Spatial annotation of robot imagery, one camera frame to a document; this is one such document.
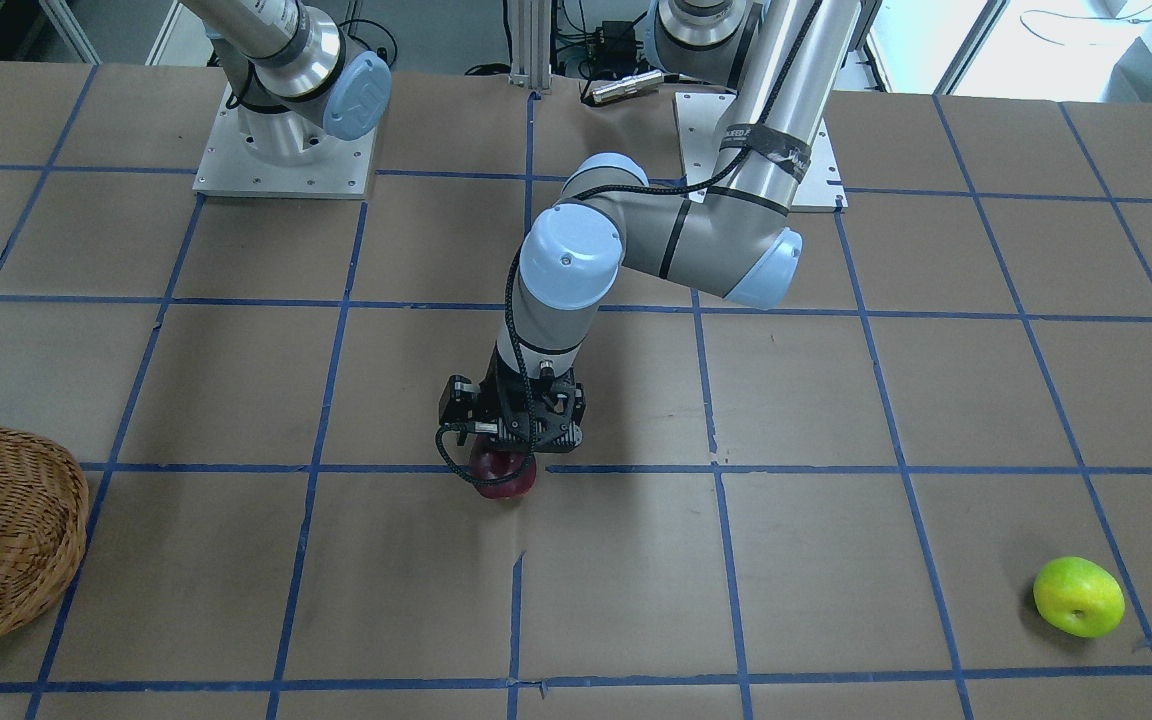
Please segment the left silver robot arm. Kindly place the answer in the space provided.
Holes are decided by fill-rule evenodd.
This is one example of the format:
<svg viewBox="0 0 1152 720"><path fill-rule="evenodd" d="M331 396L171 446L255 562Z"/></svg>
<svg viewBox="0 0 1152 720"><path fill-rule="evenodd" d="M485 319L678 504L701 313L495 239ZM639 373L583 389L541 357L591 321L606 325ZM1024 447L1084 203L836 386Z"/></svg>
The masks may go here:
<svg viewBox="0 0 1152 720"><path fill-rule="evenodd" d="M650 63L733 92L700 128L702 177L654 185L617 152L582 162L511 263L488 372L445 384L439 432L511 454L579 446L584 396L573 365L620 270L776 306L803 250L787 217L859 18L859 1L650 5Z"/></svg>

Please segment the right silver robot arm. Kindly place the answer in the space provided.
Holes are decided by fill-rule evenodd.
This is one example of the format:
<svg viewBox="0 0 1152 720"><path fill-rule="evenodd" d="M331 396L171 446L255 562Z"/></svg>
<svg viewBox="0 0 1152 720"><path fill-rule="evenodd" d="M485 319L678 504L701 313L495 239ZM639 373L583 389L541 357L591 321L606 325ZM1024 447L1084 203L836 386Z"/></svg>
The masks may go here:
<svg viewBox="0 0 1152 720"><path fill-rule="evenodd" d="M187 1L230 83L256 156L305 164L311 152L361 141L387 113L391 67L329 15L302 1Z"/></svg>

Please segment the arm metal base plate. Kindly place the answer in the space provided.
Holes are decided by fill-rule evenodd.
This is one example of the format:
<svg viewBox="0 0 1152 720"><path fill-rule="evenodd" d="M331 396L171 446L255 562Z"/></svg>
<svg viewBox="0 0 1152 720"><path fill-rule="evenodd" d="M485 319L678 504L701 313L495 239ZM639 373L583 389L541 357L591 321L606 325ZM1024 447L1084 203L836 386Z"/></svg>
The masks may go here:
<svg viewBox="0 0 1152 720"><path fill-rule="evenodd" d="M229 108L221 94L194 191L229 199L365 200L378 129L340 141L293 111Z"/></svg>
<svg viewBox="0 0 1152 720"><path fill-rule="evenodd" d="M703 94L679 91L675 94L675 119L685 184L696 184L717 173L717 129L719 120L735 100L735 94ZM814 132L812 160L791 202L791 213L831 213L846 209L846 187L838 170L826 126Z"/></svg>

